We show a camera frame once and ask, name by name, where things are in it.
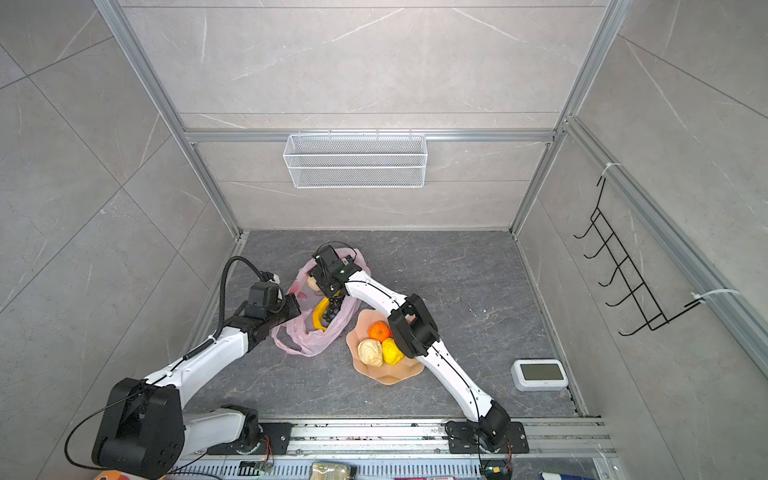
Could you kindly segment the beige fake mushroom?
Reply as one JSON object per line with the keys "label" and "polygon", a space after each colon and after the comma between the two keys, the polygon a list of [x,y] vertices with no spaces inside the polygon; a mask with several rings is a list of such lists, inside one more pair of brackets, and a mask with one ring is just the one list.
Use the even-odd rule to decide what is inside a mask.
{"label": "beige fake mushroom", "polygon": [[378,368],[384,363],[382,343],[376,339],[362,340],[357,346],[359,360],[366,366]]}

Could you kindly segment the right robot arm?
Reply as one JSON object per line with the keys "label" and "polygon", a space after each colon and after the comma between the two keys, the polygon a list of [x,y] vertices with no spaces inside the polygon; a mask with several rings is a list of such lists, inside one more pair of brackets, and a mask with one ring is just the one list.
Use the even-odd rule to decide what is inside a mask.
{"label": "right robot arm", "polygon": [[358,299],[387,317],[398,349],[426,366],[451,393],[467,420],[474,424],[483,449],[495,453],[506,445],[509,414],[476,385],[450,354],[420,296],[389,289],[355,264],[352,256],[341,257],[330,245],[320,246],[314,260],[310,276],[323,293]]}

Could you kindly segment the pink plastic bag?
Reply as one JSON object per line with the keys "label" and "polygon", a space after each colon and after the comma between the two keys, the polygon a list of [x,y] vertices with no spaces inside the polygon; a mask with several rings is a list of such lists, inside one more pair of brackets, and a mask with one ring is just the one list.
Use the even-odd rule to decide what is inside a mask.
{"label": "pink plastic bag", "polygon": [[308,261],[297,274],[289,292],[294,294],[300,315],[271,330],[275,345],[289,355],[314,357],[322,353],[347,327],[361,301],[347,296],[329,299],[316,285]]}

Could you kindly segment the yellow fake lemon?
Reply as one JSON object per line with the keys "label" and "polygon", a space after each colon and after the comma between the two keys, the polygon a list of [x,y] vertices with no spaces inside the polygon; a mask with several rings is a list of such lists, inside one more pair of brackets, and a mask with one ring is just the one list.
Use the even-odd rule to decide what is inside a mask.
{"label": "yellow fake lemon", "polygon": [[405,358],[405,355],[397,347],[393,338],[387,339],[385,342],[381,343],[381,348],[383,362],[388,365],[397,365]]}

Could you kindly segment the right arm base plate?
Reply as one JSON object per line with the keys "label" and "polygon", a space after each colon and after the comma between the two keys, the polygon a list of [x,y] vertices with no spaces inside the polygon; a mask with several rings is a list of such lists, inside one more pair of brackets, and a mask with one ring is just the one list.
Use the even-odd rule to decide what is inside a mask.
{"label": "right arm base plate", "polygon": [[520,422],[507,422],[501,433],[492,434],[477,423],[448,421],[443,424],[451,454],[507,453],[512,455],[530,452],[527,434]]}

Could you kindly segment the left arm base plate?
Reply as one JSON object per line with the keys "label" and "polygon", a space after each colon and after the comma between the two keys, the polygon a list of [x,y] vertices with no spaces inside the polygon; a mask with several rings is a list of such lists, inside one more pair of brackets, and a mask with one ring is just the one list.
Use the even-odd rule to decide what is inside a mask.
{"label": "left arm base plate", "polygon": [[207,449],[208,455],[286,455],[293,424],[288,422],[261,423],[261,430],[245,443],[231,442]]}

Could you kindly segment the pink scalloped bowl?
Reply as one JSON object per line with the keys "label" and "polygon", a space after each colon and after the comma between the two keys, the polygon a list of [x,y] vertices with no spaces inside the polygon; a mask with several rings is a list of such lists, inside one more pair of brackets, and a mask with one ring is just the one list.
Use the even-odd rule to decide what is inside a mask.
{"label": "pink scalloped bowl", "polygon": [[346,343],[355,370],[384,385],[419,375],[424,366],[404,355],[394,340],[387,318],[375,310],[362,310]]}

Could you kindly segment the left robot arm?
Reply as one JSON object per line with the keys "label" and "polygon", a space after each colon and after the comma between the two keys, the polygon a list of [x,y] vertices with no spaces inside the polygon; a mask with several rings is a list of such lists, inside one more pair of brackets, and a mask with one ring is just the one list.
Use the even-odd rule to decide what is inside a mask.
{"label": "left robot arm", "polygon": [[223,446],[250,453],[263,431],[254,409],[224,405],[204,414],[183,412],[194,395],[225,367],[253,350],[280,324],[298,317],[296,297],[271,281],[252,285],[249,297],[225,320],[218,337],[142,379],[126,378],[110,392],[92,461],[145,479],[159,479],[191,453]]}

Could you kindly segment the orange fake fruit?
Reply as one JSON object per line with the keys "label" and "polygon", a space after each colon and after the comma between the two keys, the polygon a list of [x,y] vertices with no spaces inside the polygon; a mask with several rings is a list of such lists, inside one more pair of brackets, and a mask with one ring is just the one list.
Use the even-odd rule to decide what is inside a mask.
{"label": "orange fake fruit", "polygon": [[385,321],[377,321],[368,329],[368,337],[381,343],[390,339],[391,336],[391,330]]}

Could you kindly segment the beige fake potato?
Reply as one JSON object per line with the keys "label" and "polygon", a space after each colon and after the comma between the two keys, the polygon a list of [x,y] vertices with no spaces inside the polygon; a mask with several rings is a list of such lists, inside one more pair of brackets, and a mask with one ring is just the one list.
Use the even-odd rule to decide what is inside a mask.
{"label": "beige fake potato", "polygon": [[308,276],[306,283],[314,292],[321,292],[321,288],[314,277]]}

